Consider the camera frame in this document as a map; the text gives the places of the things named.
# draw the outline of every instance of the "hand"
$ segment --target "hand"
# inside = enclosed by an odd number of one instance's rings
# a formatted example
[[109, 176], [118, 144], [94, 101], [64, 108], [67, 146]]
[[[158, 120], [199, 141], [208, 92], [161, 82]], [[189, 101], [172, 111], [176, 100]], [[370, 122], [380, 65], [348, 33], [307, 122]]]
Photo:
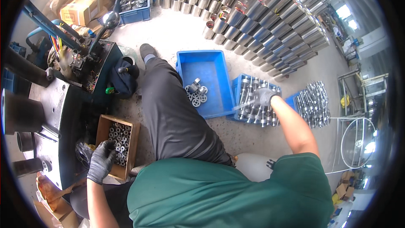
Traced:
[[93, 152], [87, 179], [100, 185], [103, 184], [103, 179], [109, 174], [113, 167], [113, 160], [115, 158], [115, 150], [111, 149], [113, 147], [113, 141], [104, 141], [99, 144]]
[[261, 106], [270, 106], [271, 98], [276, 95], [277, 93], [271, 89], [259, 88], [255, 94], [255, 104]]

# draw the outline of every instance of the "factory floor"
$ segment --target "factory floor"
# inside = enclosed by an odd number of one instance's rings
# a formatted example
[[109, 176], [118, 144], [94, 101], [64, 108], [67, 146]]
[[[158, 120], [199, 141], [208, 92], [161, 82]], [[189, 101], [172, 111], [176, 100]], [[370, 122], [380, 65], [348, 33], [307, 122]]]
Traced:
[[[205, 40], [201, 33], [205, 27], [202, 18], [174, 12], [171, 9], [152, 8], [151, 19], [144, 22], [127, 24], [117, 28], [110, 41], [117, 42], [124, 54], [135, 54], [138, 65], [143, 74], [144, 63], [139, 54], [139, 46], [149, 43], [156, 48], [158, 55], [175, 67], [176, 53], [181, 50], [222, 50], [225, 54], [226, 65], [231, 80], [240, 73], [252, 74], [261, 79], [268, 78], [265, 72], [261, 72], [251, 62], [232, 51], [225, 50], [222, 45], [215, 44], [212, 40]], [[308, 65], [298, 69], [297, 72], [281, 83], [277, 84], [282, 89], [283, 98], [305, 88], [311, 80], [322, 80], [329, 96], [329, 108], [332, 117], [339, 116], [339, 92], [337, 76], [349, 71], [349, 68], [334, 43], [319, 51], [319, 55], [310, 59]], [[139, 135], [138, 149], [135, 166], [147, 164], [155, 160], [154, 150], [150, 144], [149, 132], [144, 126], [142, 114], [142, 99], [137, 94], [129, 100], [115, 100], [111, 113], [123, 117], [129, 121], [139, 121], [142, 126]], [[207, 123], [216, 131], [225, 145], [225, 149], [231, 155], [240, 153], [255, 153], [277, 159], [285, 154], [291, 154], [284, 138], [281, 127], [261, 128], [260, 125], [246, 124], [229, 121], [225, 117], [208, 119]], [[331, 172], [335, 160], [337, 121], [331, 120], [331, 124], [321, 129], [314, 129], [313, 134], [317, 139], [320, 158], [325, 172]], [[343, 170], [346, 167], [339, 161], [337, 152], [334, 171]], [[332, 192], [335, 191], [341, 173], [328, 175]]]

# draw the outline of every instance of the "green t-shirt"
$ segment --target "green t-shirt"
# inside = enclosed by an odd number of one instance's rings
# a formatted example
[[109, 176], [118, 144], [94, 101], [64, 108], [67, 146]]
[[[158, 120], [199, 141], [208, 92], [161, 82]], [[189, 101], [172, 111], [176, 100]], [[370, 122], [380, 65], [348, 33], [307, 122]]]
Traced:
[[134, 227], [326, 227], [334, 208], [312, 153], [282, 156], [271, 177], [248, 180], [230, 166], [185, 158], [142, 169], [127, 198]]

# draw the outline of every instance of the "gray sock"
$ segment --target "gray sock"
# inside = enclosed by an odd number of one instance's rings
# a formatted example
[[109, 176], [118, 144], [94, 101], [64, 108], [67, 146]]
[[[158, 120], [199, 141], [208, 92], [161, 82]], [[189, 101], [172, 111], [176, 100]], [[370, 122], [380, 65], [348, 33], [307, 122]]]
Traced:
[[145, 62], [145, 64], [149, 61], [149, 59], [151, 58], [155, 58], [156, 56], [154, 54], [147, 54], [145, 56], [145, 58], [143, 59], [143, 61]]

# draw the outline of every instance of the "person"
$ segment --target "person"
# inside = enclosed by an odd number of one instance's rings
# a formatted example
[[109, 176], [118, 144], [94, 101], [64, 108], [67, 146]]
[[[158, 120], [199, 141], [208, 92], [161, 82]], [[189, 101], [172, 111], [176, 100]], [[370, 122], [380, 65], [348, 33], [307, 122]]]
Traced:
[[134, 182], [103, 185], [114, 159], [104, 141], [93, 153], [87, 188], [70, 197], [80, 216], [109, 228], [327, 226], [334, 208], [316, 140], [281, 97], [265, 93], [293, 154], [277, 160], [270, 179], [252, 182], [191, 105], [179, 74], [149, 44], [140, 54], [142, 107], [157, 161]]

